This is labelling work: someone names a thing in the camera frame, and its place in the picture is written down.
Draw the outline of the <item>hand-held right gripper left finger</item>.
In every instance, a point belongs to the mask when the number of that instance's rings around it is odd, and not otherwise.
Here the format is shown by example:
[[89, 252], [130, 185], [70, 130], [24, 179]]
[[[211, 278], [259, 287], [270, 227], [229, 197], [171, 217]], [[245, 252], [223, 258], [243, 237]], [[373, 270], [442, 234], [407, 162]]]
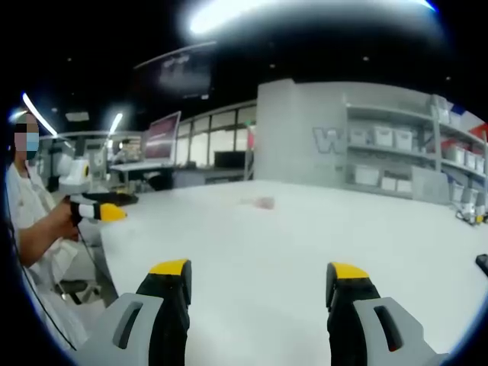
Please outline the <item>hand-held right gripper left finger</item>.
[[78, 349], [79, 365], [183, 365], [190, 327], [191, 261], [162, 262], [136, 293], [120, 295]]

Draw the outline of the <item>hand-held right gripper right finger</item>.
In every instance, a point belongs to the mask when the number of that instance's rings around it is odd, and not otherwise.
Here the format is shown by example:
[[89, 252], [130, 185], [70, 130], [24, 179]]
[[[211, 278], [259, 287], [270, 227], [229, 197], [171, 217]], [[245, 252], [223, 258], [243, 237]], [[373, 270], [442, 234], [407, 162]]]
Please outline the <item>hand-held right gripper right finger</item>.
[[442, 365], [448, 359], [425, 341], [414, 316], [381, 297], [368, 273], [353, 265], [327, 265], [326, 308], [332, 365]]

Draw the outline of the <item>person's left hand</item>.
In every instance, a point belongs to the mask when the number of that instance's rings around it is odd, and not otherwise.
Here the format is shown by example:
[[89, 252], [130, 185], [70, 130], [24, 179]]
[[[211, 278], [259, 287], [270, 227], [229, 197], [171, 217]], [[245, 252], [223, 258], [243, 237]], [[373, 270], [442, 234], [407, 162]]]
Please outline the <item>person's left hand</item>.
[[79, 230], [73, 223], [71, 201], [64, 197], [56, 207], [58, 220], [58, 234], [63, 239], [77, 242], [79, 240]]

